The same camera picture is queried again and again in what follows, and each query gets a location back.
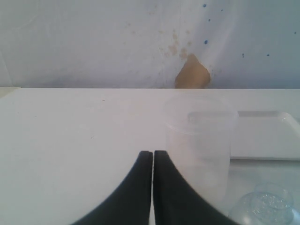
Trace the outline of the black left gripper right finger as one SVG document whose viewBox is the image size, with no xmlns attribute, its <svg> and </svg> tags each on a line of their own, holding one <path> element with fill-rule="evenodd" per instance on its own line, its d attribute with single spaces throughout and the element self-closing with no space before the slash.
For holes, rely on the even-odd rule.
<svg viewBox="0 0 300 225">
<path fill-rule="evenodd" d="M 163 150 L 154 152 L 153 204 L 157 225 L 236 224 L 190 187 Z"/>
</svg>

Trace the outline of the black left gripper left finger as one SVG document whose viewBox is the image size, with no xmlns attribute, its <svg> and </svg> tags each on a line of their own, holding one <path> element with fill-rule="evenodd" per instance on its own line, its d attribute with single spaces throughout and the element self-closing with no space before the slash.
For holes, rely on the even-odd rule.
<svg viewBox="0 0 300 225">
<path fill-rule="evenodd" d="M 75 225 L 148 225 L 153 153 L 141 151 L 119 186 Z"/>
</svg>

